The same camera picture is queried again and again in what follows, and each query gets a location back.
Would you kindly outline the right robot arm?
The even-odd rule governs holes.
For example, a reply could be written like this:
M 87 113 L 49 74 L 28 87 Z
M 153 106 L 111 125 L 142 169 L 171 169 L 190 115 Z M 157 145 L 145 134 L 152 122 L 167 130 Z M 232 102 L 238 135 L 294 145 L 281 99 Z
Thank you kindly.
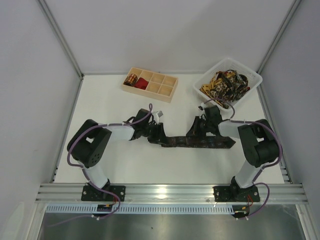
M 266 119 L 258 121 L 223 120 L 217 106 L 199 107 L 203 114 L 194 118 L 193 124 L 186 136 L 205 142 L 207 133 L 215 137 L 214 146 L 222 140 L 237 138 L 245 157 L 240 171 L 232 177 L 229 186 L 214 188 L 217 202 L 244 202 L 247 198 L 259 195 L 255 181 L 265 168 L 279 160 L 282 147 Z

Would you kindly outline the brown blue-flowered tie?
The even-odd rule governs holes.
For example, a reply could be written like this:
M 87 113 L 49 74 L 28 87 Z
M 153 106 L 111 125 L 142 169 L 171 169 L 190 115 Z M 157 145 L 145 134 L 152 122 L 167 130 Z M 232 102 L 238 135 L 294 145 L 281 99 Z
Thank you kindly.
M 174 136 L 167 138 L 168 143 L 162 143 L 164 148 L 194 148 L 194 149 L 230 149 L 236 143 L 225 136 Z

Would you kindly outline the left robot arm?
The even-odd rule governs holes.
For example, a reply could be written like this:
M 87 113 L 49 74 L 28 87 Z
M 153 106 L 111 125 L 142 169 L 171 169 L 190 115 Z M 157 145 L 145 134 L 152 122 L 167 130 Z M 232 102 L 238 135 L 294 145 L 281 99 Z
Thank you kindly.
M 140 109 L 136 116 L 122 123 L 98 124 L 86 120 L 67 145 L 67 163 L 78 167 L 91 187 L 105 193 L 111 190 L 109 178 L 99 164 L 108 143 L 133 141 L 145 137 L 150 143 L 167 145 L 162 111 Z

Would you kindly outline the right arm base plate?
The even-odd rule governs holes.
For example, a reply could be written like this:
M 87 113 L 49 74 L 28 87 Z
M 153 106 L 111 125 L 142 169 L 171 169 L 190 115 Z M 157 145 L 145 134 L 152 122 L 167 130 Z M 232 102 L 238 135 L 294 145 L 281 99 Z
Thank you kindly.
M 216 202 L 260 202 L 258 188 L 253 185 L 248 188 L 238 188 L 235 185 L 218 185 L 213 187 L 213 195 Z

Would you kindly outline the white plastic basket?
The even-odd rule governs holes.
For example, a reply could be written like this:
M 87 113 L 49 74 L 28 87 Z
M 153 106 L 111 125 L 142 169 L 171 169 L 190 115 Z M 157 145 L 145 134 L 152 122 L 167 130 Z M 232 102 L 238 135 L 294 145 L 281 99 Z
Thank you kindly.
M 217 72 L 219 71 L 225 72 L 227 70 L 235 70 L 239 74 L 245 75 L 248 79 L 248 86 L 250 87 L 250 90 L 240 100 L 234 101 L 232 103 L 226 102 L 229 105 L 228 109 L 220 106 L 216 102 L 215 98 L 208 97 L 207 95 L 205 95 L 200 91 L 200 88 L 202 87 L 202 85 L 209 84 L 211 79 Z M 233 60 L 231 58 L 225 58 L 220 62 L 218 62 L 213 67 L 211 67 L 206 73 L 204 73 L 199 78 L 199 80 L 197 80 L 193 84 L 193 89 L 198 94 L 198 96 L 203 100 L 204 103 L 217 105 L 220 108 L 220 110 L 225 112 L 231 112 L 232 108 L 239 106 L 244 101 L 244 99 L 246 99 L 248 95 L 251 94 L 262 83 L 262 81 L 263 81 L 263 78 L 252 69 L 248 68 L 247 66 L 243 65 L 242 63 L 236 60 Z

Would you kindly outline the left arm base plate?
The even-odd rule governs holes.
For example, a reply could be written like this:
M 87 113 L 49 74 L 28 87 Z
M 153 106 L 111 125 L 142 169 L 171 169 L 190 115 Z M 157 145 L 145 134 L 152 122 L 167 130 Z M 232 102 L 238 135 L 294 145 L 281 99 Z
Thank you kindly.
M 117 195 L 121 202 L 125 200 L 126 186 L 111 185 L 108 191 Z M 84 202 L 112 202 L 114 199 L 113 195 L 97 190 L 89 184 L 82 189 L 81 201 Z

